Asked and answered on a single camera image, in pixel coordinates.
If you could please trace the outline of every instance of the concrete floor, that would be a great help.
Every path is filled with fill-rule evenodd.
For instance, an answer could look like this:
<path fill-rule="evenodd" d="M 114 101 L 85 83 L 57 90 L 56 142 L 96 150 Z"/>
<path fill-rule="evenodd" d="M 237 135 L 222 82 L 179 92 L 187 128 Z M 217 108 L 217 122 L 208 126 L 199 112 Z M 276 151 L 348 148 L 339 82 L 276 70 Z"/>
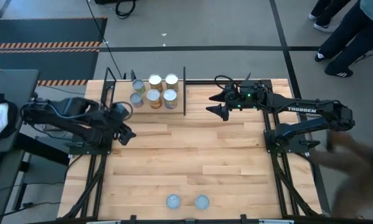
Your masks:
<path fill-rule="evenodd" d="M 0 10 L 5 0 L 0 0 Z M 313 29 L 307 19 L 316 0 L 275 0 L 286 42 L 291 46 L 320 46 L 328 37 Z M 352 1 L 333 20 L 339 24 Z M 248 45 L 280 46 L 269 0 L 139 0 L 135 13 L 119 20 L 111 7 L 97 6 L 91 1 L 95 16 L 107 16 L 106 40 L 110 47 L 162 47 Z M 4 19 L 20 17 L 85 17 L 90 12 L 83 0 L 12 0 L 3 14 Z M 162 51 L 114 52 L 122 72 L 133 69 L 138 78 L 149 74 L 181 73 L 187 67 L 188 78 L 213 78 L 226 74 L 244 78 L 249 72 L 253 78 L 289 78 L 282 51 L 225 50 L 225 51 Z M 348 79 L 329 77 L 323 73 L 326 62 L 316 63 L 315 52 L 290 52 L 291 62 L 303 98 L 337 99 L 354 112 L 356 127 L 351 134 L 358 140 L 373 145 L 373 57 L 351 67 L 355 75 Z M 95 77 L 100 79 L 105 68 L 115 67 L 108 53 L 99 54 Z M 83 87 L 65 88 L 83 92 Z M 41 97 L 59 100 L 69 94 L 38 87 Z M 324 140 L 324 133 L 313 134 Z M 64 167 L 33 157 L 29 182 L 62 181 Z M 334 191 L 341 183 L 342 174 L 321 168 L 326 195 L 333 201 Z M 26 192 L 24 202 L 58 202 L 62 185 L 35 185 Z M 53 220 L 59 206 L 44 205 L 4 219 L 3 223 L 28 223 Z M 373 219 L 373 209 L 362 211 L 365 218 Z"/>

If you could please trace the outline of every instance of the person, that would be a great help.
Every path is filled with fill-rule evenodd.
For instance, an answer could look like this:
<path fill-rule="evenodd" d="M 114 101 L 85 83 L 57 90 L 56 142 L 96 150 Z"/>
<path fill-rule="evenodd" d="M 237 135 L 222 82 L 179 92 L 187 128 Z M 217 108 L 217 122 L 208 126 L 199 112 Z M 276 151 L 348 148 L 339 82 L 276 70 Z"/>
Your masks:
<path fill-rule="evenodd" d="M 351 77 L 348 67 L 373 49 L 373 0 L 359 0 L 342 20 L 340 26 L 320 47 L 315 61 L 338 57 L 324 70 L 327 75 Z"/>
<path fill-rule="evenodd" d="M 329 26 L 331 19 L 351 0 L 319 0 L 308 19 L 316 22 L 313 27 L 322 32 L 332 33 L 337 26 Z"/>
<path fill-rule="evenodd" d="M 353 153 L 336 152 L 336 145 Z M 373 149 L 334 131 L 328 133 L 328 146 L 328 152 L 311 151 L 311 161 L 349 176 L 336 191 L 331 216 L 356 218 L 361 208 L 373 205 Z"/>

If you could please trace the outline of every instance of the can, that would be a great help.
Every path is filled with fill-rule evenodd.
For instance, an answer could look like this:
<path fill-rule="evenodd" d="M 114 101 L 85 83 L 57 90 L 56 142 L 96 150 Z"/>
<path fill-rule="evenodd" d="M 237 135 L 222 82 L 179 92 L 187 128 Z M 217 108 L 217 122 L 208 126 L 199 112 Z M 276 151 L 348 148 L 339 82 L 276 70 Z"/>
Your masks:
<path fill-rule="evenodd" d="M 147 99 L 150 101 L 150 107 L 153 109 L 158 109 L 161 107 L 162 102 L 160 99 L 160 91 L 158 90 L 149 90 L 146 93 Z"/>
<path fill-rule="evenodd" d="M 164 103 L 166 108 L 174 109 L 177 105 L 176 100 L 176 91 L 175 90 L 166 90 L 164 91 Z"/>
<path fill-rule="evenodd" d="M 144 87 L 144 83 L 142 80 L 133 80 L 132 87 L 137 93 L 140 93 L 141 95 L 143 95 L 143 93 L 145 93 L 146 91 L 146 88 Z"/>
<path fill-rule="evenodd" d="M 163 92 L 163 84 L 161 83 L 161 77 L 159 75 L 151 75 L 149 77 L 149 84 L 152 90 L 158 90 L 160 93 Z"/>
<path fill-rule="evenodd" d="M 130 96 L 130 102 L 135 108 L 143 106 L 142 94 L 132 93 Z"/>
<path fill-rule="evenodd" d="M 168 74 L 166 76 L 166 85 L 168 90 L 178 91 L 178 77 L 175 74 Z"/>

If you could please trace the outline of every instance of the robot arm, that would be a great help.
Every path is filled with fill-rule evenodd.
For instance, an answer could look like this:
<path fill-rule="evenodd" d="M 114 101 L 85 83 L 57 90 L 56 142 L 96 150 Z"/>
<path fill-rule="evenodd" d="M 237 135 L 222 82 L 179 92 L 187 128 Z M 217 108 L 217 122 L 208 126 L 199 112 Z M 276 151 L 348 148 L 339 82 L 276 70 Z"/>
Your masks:
<path fill-rule="evenodd" d="M 135 137 L 123 123 L 129 115 L 121 103 L 113 103 L 110 110 L 100 110 L 98 103 L 79 97 L 62 101 L 36 99 L 21 108 L 27 124 L 51 124 L 80 136 L 94 147 L 109 145 L 113 138 L 126 145 Z"/>
<path fill-rule="evenodd" d="M 322 129 L 347 131 L 354 125 L 352 111 L 336 100 L 301 100 L 285 98 L 272 93 L 265 81 L 244 80 L 240 85 L 229 83 L 218 95 L 211 96 L 212 101 L 224 102 L 222 106 L 209 106 L 206 109 L 219 115 L 224 121 L 229 119 L 229 111 L 234 109 L 257 109 L 266 113 L 292 111 L 318 114 L 319 118 L 297 124 L 280 124 L 276 127 L 275 138 L 291 139 L 297 134 L 310 133 Z"/>

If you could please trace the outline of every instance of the wooden table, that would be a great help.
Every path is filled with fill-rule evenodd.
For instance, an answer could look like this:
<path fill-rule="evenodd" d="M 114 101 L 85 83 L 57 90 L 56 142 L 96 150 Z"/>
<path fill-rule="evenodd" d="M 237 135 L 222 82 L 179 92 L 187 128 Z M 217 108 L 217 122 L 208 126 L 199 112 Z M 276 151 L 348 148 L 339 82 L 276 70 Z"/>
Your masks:
<path fill-rule="evenodd" d="M 287 79 L 271 81 L 275 93 L 291 97 Z M 86 98 L 100 99 L 99 82 L 89 81 Z M 185 116 L 135 114 L 126 122 L 137 137 L 127 146 L 113 142 L 99 220 L 129 220 L 130 215 L 137 215 L 139 220 L 239 219 L 240 214 L 281 218 L 273 167 L 263 138 L 263 114 L 257 110 L 233 111 L 229 121 L 223 122 L 205 110 L 206 106 L 218 105 L 208 97 L 219 92 L 215 85 L 186 85 Z M 285 112 L 279 117 L 282 123 L 298 121 L 295 113 Z M 297 191 L 321 213 L 309 163 L 294 154 L 288 158 Z M 83 156 L 68 171 L 59 217 L 84 190 L 89 161 L 90 156 Z M 283 189 L 291 214 L 288 192 Z M 167 208 L 170 194 L 181 196 L 178 209 Z M 200 194 L 210 200 L 206 210 L 194 206 Z"/>

